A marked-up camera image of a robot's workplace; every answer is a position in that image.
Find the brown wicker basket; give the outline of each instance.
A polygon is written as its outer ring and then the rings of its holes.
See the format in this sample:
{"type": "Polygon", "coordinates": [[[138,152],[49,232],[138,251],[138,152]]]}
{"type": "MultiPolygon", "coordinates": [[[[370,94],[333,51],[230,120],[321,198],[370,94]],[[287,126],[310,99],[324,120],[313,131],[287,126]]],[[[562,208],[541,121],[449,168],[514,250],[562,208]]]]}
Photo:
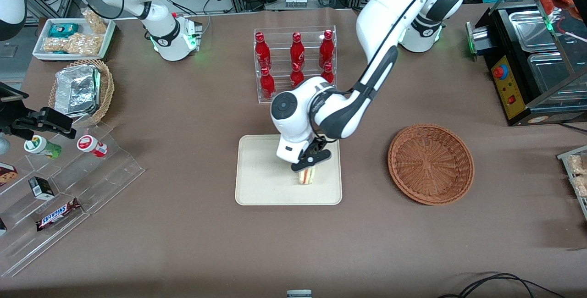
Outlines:
{"type": "Polygon", "coordinates": [[[448,129],[432,124],[400,131],[389,146],[388,168],[405,195],[428,205],[459,200],[475,175],[465,143],[448,129]]]}
{"type": "MultiPolygon", "coordinates": [[[[112,74],[108,70],[108,66],[101,60],[79,60],[75,61],[70,66],[79,66],[81,64],[94,64],[100,71],[100,108],[92,115],[94,122],[99,122],[108,111],[110,103],[112,101],[112,95],[114,94],[114,80],[112,74]]],[[[57,80],[53,83],[53,89],[51,89],[51,95],[49,96],[49,106],[53,108],[55,105],[55,91],[57,90],[57,80]]]]}

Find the red emergency stop button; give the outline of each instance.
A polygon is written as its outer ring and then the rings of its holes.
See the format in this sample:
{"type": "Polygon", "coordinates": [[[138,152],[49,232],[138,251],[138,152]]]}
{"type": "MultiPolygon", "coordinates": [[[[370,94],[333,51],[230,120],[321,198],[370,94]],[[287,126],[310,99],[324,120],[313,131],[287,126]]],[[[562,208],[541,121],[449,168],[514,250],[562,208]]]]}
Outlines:
{"type": "Polygon", "coordinates": [[[501,66],[498,66],[497,68],[495,68],[495,70],[493,70],[493,77],[499,78],[503,75],[504,75],[504,69],[501,68],[501,66]]]}
{"type": "Polygon", "coordinates": [[[493,78],[503,80],[508,76],[508,68],[505,64],[498,66],[497,68],[493,69],[493,78]]]}

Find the clear acrylic bottle rack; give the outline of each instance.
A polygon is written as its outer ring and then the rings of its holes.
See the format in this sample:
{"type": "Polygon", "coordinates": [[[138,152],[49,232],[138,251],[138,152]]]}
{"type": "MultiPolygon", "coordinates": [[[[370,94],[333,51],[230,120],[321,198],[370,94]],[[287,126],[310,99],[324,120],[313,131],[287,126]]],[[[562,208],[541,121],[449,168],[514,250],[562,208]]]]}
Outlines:
{"type": "Polygon", "coordinates": [[[255,55],[255,34],[262,32],[265,41],[269,46],[271,54],[270,73],[275,79],[276,94],[292,89],[289,75],[292,72],[292,62],[289,55],[289,49],[292,45],[292,34],[299,32],[302,34],[302,44],[305,48],[304,80],[321,75],[322,69],[318,66],[320,56],[320,44],[324,39],[324,31],[332,30],[332,42],[334,43],[334,54],[332,56],[332,73],[334,81],[332,85],[336,87],[336,26],[314,26],[314,27],[285,27],[285,28],[256,28],[252,35],[253,39],[253,61],[255,62],[255,78],[257,85],[257,98],[259,103],[271,102],[271,99],[263,97],[260,88],[260,66],[255,55]]]}
{"type": "Polygon", "coordinates": [[[144,172],[136,160],[121,149],[109,134],[106,124],[89,116],[77,120],[75,139],[62,135],[51,138],[62,147],[61,155],[49,160],[41,155],[27,155],[15,166],[18,177],[0,187],[0,218],[8,229],[0,236],[0,273],[14,276],[35,260],[73,228],[95,214],[102,206],[144,172]],[[97,158],[78,150],[82,135],[92,135],[108,147],[107,154],[97,158]],[[34,198],[29,179],[41,177],[49,181],[55,197],[34,198]],[[81,208],[50,227],[37,231],[35,222],[77,198],[81,208]]]}

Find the table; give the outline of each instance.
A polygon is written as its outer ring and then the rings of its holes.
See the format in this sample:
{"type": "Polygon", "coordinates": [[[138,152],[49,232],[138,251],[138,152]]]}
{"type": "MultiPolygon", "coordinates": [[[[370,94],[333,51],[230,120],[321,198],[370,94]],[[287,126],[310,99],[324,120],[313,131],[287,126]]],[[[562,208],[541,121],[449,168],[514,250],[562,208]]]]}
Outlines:
{"type": "MultiPolygon", "coordinates": [[[[507,127],[484,62],[467,56],[464,23],[485,9],[463,6],[425,54],[400,51],[361,126],[340,143],[336,206],[240,206],[235,169],[243,135],[277,133],[269,106],[256,101],[253,29],[336,24],[347,88],[366,64],[353,11],[214,16],[203,50],[181,62],[161,59],[140,22],[118,22],[105,122],[147,171],[16,277],[0,279],[2,296],[278,298],[308,288],[316,298],[434,298],[460,292],[479,272],[508,271],[584,297],[587,226],[556,155],[586,139],[559,125],[507,127]],[[417,204],[388,174],[392,138],[422,122],[451,129],[471,150],[476,176],[459,202],[417,204]]],[[[64,66],[32,60],[29,107],[45,105],[64,66]]],[[[8,158],[21,144],[11,141],[8,158]]],[[[524,292],[503,282],[479,297],[524,292]]]]}

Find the red bottle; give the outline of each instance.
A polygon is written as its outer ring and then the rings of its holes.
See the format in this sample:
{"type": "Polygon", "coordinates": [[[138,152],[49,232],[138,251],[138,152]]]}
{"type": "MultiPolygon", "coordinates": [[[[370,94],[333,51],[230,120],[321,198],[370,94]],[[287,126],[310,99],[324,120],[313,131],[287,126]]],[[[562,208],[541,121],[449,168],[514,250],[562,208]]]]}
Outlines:
{"type": "Polygon", "coordinates": [[[260,68],[260,88],[263,92],[263,97],[266,99],[271,99],[275,95],[275,81],[266,66],[260,68]]]}
{"type": "Polygon", "coordinates": [[[324,64],[324,71],[321,74],[322,78],[326,79],[328,83],[334,81],[334,74],[332,73],[332,63],[326,62],[324,64]]]}
{"type": "Polygon", "coordinates": [[[289,78],[292,81],[292,88],[296,88],[304,81],[304,74],[302,73],[302,68],[300,68],[299,63],[292,63],[292,74],[289,75],[289,78]]]}
{"type": "Polygon", "coordinates": [[[294,32],[292,35],[293,43],[289,50],[292,63],[299,63],[300,68],[304,69],[304,45],[302,45],[302,35],[299,32],[294,32]]]}
{"type": "Polygon", "coordinates": [[[324,68],[324,64],[330,62],[333,55],[334,42],[332,41],[332,30],[326,30],[324,31],[324,39],[320,44],[320,58],[318,60],[320,68],[324,68]]]}
{"type": "Polygon", "coordinates": [[[269,52],[269,45],[265,42],[265,36],[262,32],[255,34],[255,53],[259,66],[266,66],[271,69],[271,54],[269,52]]]}

